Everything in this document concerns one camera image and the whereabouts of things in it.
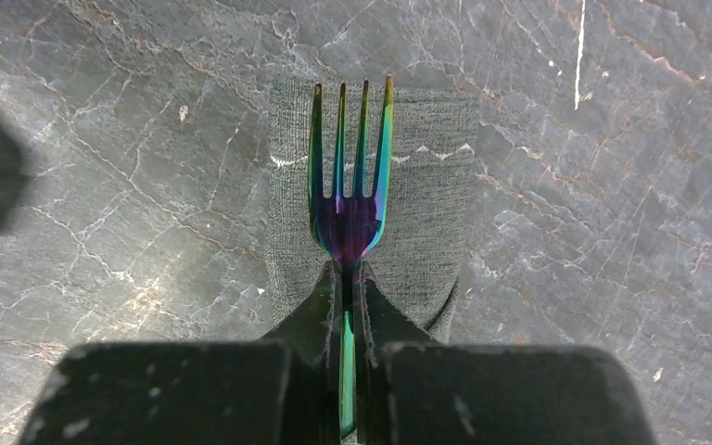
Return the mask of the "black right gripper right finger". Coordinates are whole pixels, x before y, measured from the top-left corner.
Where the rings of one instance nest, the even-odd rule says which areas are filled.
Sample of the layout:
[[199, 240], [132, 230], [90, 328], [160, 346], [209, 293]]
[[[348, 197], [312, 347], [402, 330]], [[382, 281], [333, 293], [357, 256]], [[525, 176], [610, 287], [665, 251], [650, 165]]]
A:
[[358, 441], [379, 444], [388, 419], [379, 398], [388, 394], [379, 378], [381, 351], [394, 342], [433, 343], [435, 339], [383, 294], [367, 261], [355, 269], [355, 407]]

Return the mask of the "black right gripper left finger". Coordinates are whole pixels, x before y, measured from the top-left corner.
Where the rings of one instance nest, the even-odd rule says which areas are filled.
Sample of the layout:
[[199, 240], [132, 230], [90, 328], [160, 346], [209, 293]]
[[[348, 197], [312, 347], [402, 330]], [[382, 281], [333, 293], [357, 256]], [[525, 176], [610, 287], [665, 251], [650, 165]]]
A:
[[339, 274], [327, 261], [311, 294], [263, 336], [282, 342], [282, 444], [339, 443]]

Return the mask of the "grey cloth napkin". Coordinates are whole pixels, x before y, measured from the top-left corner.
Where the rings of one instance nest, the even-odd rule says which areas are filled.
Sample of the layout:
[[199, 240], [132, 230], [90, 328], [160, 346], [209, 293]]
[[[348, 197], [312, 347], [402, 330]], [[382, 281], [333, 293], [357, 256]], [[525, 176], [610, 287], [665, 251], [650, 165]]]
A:
[[[264, 258], [273, 320], [312, 292], [327, 260], [310, 233], [307, 153], [312, 80], [285, 77], [270, 94]], [[454, 90], [396, 88], [385, 231], [367, 261], [384, 294], [447, 342], [469, 233], [479, 99]]]

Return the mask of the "iridescent rainbow metal fork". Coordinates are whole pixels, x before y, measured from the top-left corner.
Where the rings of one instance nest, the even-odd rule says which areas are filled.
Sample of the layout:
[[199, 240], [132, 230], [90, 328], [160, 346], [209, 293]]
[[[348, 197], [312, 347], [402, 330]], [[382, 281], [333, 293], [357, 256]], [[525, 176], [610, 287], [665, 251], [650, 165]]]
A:
[[394, 81], [388, 75], [384, 89], [372, 193], [365, 193], [368, 147], [369, 82], [363, 83], [352, 190], [345, 194], [346, 84], [340, 85], [331, 195], [324, 194], [323, 87], [313, 90], [308, 150], [308, 209], [314, 241], [329, 254], [341, 277], [343, 290], [335, 309], [338, 340], [338, 433], [346, 438], [356, 428], [355, 334], [352, 283], [362, 258], [380, 240], [388, 206], [393, 142]]

